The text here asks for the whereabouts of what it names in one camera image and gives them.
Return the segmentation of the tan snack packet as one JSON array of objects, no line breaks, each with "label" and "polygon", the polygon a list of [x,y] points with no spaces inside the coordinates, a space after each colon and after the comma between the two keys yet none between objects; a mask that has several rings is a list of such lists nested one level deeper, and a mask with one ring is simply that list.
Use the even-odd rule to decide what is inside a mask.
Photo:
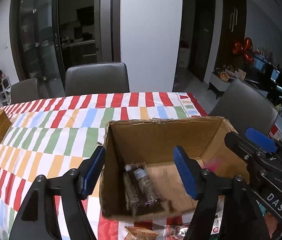
[{"label": "tan snack packet", "polygon": [[159,233],[156,233],[147,228],[135,227],[135,226],[125,226],[127,235],[124,240],[156,240]]}]

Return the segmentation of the grey chair right side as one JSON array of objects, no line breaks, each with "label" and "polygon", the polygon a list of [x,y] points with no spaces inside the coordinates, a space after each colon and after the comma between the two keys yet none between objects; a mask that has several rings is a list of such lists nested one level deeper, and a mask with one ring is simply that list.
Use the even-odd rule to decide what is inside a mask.
[{"label": "grey chair right side", "polygon": [[245,137],[246,129],[250,127],[269,135],[278,117],[278,111],[258,90],[236,79],[209,115],[223,116],[242,137]]}]

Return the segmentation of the grey chair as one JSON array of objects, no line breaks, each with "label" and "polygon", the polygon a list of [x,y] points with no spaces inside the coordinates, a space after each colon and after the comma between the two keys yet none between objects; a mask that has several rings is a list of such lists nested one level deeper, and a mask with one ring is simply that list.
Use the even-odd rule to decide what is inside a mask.
[{"label": "grey chair", "polygon": [[122,62],[84,64],[66,71],[66,96],[128,92],[127,67]]},{"label": "grey chair", "polygon": [[27,79],[15,83],[11,87],[11,104],[30,102],[40,99],[38,80],[36,78]]},{"label": "grey chair", "polygon": [[269,135],[278,117],[278,111],[258,90],[236,79],[209,115],[223,116],[242,137],[245,137],[246,129],[250,127]]}]

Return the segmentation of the colourful striped tablecloth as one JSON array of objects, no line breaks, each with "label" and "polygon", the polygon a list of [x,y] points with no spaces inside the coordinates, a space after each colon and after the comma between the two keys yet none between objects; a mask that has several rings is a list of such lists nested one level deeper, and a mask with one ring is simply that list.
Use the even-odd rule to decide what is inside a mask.
[{"label": "colourful striped tablecloth", "polygon": [[8,239],[36,176],[63,175],[103,144],[112,120],[205,116],[190,93],[141,92],[39,99],[3,107],[11,126],[0,143],[0,239]]}]

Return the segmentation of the pink white snack packet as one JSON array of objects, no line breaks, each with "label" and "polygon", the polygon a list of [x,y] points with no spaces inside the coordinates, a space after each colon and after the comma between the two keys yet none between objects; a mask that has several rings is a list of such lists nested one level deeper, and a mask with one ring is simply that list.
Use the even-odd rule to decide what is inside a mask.
[{"label": "pink white snack packet", "polygon": [[[220,215],[215,215],[214,224],[212,228],[212,233],[210,239],[217,239],[219,236],[220,226],[221,226],[222,217]],[[164,229],[164,239],[175,240],[183,239],[190,223],[183,223],[182,216],[175,216],[168,218],[166,220],[166,225]]]}]

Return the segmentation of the clear snack bag in box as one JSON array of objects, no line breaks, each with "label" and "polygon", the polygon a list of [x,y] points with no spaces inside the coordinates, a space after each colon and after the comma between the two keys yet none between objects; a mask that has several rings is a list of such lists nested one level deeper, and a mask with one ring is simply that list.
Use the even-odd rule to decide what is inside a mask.
[{"label": "clear snack bag in box", "polygon": [[132,216],[163,213],[166,201],[150,179],[146,164],[127,164],[124,169],[126,206]]}]

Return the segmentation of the white side cabinet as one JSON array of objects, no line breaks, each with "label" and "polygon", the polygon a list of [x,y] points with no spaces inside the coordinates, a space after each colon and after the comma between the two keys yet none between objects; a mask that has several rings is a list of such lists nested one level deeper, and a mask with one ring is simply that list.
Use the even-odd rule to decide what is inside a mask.
[{"label": "white side cabinet", "polygon": [[212,90],[216,95],[216,99],[218,99],[223,96],[229,85],[230,82],[222,81],[217,75],[212,74],[208,83],[208,90]]}]

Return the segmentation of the open cardboard box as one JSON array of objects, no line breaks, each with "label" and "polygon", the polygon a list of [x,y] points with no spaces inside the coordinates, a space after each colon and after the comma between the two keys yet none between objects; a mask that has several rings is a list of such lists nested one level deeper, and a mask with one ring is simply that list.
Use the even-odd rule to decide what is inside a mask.
[{"label": "open cardboard box", "polygon": [[[182,146],[191,159],[217,176],[241,175],[249,180],[246,163],[225,146],[225,136],[233,130],[227,119],[211,116],[110,121],[105,128],[106,161],[99,188],[103,217],[132,222],[193,211],[197,202],[185,192],[174,164],[176,146]],[[163,198],[162,211],[136,216],[127,209],[122,173],[128,164],[146,166],[150,180]]]}]

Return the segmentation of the red foil balloons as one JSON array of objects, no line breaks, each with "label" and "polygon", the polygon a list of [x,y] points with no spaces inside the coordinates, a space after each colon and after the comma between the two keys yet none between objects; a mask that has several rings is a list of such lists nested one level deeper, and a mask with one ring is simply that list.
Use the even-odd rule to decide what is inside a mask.
[{"label": "red foil balloons", "polygon": [[254,64],[253,42],[250,37],[246,37],[243,43],[235,42],[232,50],[234,55],[241,55],[250,65]]}]

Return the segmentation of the grey chair left back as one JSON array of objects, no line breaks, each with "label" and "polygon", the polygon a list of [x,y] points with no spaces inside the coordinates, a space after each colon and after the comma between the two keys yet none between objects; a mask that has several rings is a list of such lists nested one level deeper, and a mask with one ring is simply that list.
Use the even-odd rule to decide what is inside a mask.
[{"label": "grey chair left back", "polygon": [[30,102],[40,99],[38,80],[36,78],[27,79],[15,83],[11,87],[11,104]]}]

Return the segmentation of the grey chair centre back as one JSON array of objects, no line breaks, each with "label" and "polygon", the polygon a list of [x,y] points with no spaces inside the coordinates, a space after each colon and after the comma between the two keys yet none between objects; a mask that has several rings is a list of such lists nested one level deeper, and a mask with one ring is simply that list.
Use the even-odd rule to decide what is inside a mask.
[{"label": "grey chair centre back", "polygon": [[84,64],[66,71],[66,96],[128,92],[127,67],[122,62]]}]

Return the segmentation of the white shelf with toy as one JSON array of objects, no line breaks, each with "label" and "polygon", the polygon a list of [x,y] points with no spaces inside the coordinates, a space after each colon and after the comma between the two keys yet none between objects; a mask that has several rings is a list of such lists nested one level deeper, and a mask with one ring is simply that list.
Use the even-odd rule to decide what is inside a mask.
[{"label": "white shelf with toy", "polygon": [[0,106],[11,103],[11,84],[8,77],[0,70]]}]

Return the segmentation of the glass sliding door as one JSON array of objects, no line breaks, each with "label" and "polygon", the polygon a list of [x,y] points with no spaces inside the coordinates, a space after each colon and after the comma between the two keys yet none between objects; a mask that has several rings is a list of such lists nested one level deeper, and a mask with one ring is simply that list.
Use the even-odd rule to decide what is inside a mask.
[{"label": "glass sliding door", "polygon": [[63,96],[70,67],[121,60],[120,0],[11,0],[10,38],[19,80]]}]

